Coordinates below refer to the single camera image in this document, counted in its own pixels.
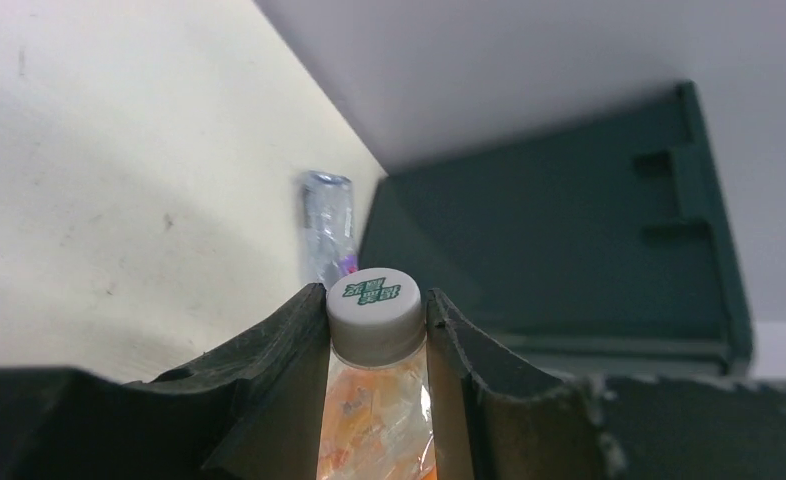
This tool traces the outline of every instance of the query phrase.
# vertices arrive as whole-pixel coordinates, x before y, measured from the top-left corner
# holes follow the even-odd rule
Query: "black mark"
[[[19,77],[25,78],[25,46],[19,47]]]

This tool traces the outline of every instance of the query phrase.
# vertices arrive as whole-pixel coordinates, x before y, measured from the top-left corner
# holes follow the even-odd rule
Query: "gray wall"
[[[258,0],[395,170],[702,95],[752,307],[786,320],[786,0]]]

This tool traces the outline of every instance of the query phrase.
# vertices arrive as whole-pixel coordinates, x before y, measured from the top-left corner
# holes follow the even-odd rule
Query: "purple label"
[[[346,255],[337,262],[337,265],[340,267],[340,275],[345,277],[350,273],[358,271],[358,257],[355,255]]]

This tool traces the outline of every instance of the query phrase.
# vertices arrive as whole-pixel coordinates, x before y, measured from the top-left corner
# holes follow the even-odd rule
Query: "transparent plastic packaging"
[[[305,243],[312,280],[331,288],[358,269],[352,225],[352,181],[306,172],[302,179]]]
[[[425,347],[390,368],[331,355],[317,480],[436,479]]]

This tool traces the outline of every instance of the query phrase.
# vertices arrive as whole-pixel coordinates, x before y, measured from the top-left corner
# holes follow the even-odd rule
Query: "wall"
[[[696,81],[754,317],[786,323],[786,0],[257,1],[388,170]]]
[[[304,283],[295,176],[383,172],[252,2],[0,0],[0,365],[150,379]]]

